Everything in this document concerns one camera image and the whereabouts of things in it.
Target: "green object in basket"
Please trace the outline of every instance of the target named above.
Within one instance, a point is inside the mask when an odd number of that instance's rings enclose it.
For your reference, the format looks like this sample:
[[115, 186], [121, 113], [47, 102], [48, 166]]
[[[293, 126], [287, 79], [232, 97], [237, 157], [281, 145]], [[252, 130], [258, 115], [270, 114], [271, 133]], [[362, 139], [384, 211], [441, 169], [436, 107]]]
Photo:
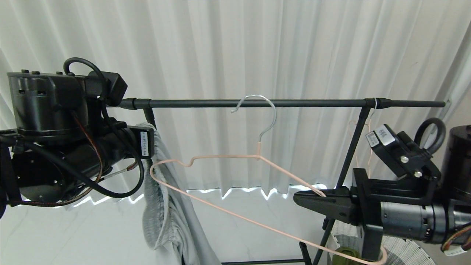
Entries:
[[[358, 251], [348, 247], [340, 247], [336, 249], [336, 251], [352, 257], [361, 258], [360, 253], [358, 253]], [[361, 263], [338, 255], [334, 255], [332, 257], [332, 265], [361, 265]]]

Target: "white curtain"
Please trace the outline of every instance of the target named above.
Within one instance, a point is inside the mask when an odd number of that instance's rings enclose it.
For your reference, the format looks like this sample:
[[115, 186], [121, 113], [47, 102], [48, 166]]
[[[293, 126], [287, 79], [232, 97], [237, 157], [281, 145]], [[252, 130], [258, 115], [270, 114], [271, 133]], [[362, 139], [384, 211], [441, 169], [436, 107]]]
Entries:
[[[2, 0], [0, 126], [15, 127], [5, 73], [55, 72], [69, 57], [120, 73], [129, 85], [125, 97], [446, 99], [443, 90], [455, 87], [442, 84], [460, 74], [451, 65], [470, 20], [466, 0]], [[89, 71], [75, 64], [71, 69]], [[371, 126], [387, 123], [413, 136], [429, 111], [377, 110]], [[268, 108], [154, 113], [171, 155], [183, 161], [254, 153], [272, 115]], [[114, 108], [110, 114], [132, 125], [144, 121], [141, 111]], [[274, 129], [262, 139], [262, 154], [310, 183], [333, 187], [353, 131], [349, 121], [358, 114], [354, 108], [279, 108]], [[363, 137], [357, 155], [359, 166], [367, 167], [370, 150]], [[375, 178], [390, 175], [376, 157], [370, 164]], [[286, 192], [293, 183], [257, 161], [197, 161], [178, 170], [190, 188], [220, 187], [223, 194], [254, 186], [267, 194], [272, 188]], [[125, 191], [137, 175], [103, 184]]]

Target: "white woven basket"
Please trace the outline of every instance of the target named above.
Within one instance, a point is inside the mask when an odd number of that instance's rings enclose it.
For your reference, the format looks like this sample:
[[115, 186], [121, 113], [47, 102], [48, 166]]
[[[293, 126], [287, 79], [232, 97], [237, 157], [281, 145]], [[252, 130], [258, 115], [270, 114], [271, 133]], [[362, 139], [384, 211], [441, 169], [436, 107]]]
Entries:
[[[327, 245], [330, 249], [348, 247], [359, 250], [357, 228], [336, 221]], [[435, 265], [432, 258], [412, 240], [383, 236], [382, 245], [388, 252], [386, 265]], [[332, 260], [329, 254], [327, 264]]]

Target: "gray cloth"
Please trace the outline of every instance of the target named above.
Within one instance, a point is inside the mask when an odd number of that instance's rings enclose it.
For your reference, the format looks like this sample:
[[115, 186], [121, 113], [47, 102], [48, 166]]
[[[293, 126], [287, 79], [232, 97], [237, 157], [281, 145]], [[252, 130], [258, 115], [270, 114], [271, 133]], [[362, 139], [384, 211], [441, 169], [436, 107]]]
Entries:
[[[154, 129], [155, 156], [152, 162], [169, 159], [169, 152], [157, 130], [147, 123], [138, 126]], [[206, 239], [191, 199], [165, 186], [161, 187], [150, 176], [150, 166], [150, 161], [146, 161], [144, 199], [147, 205], [142, 216], [142, 227], [147, 245], [156, 250], [157, 264], [181, 265], [182, 256], [186, 265], [221, 264]], [[154, 173], [174, 187], [187, 189], [171, 163], [159, 165]]]

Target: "white label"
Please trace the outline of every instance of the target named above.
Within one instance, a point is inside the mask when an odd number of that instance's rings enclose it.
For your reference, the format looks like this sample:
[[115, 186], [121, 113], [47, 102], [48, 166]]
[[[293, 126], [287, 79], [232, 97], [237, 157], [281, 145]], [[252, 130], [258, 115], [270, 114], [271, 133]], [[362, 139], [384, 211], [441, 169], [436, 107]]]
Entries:
[[384, 124], [379, 126], [374, 132], [384, 146], [394, 142], [394, 136], [392, 136]]
[[367, 134], [366, 139], [368, 140], [370, 147], [377, 146], [380, 143], [374, 132], [370, 132], [369, 134]]
[[145, 157], [149, 156], [149, 145], [147, 142], [147, 132], [141, 132], [141, 154]]
[[448, 257], [456, 256], [456, 255], [463, 254], [463, 253], [466, 253], [466, 252], [467, 251], [463, 250], [461, 247], [457, 247], [457, 248], [454, 248], [454, 249], [449, 249], [449, 250], [443, 251], [443, 253], [445, 255], [447, 255]]

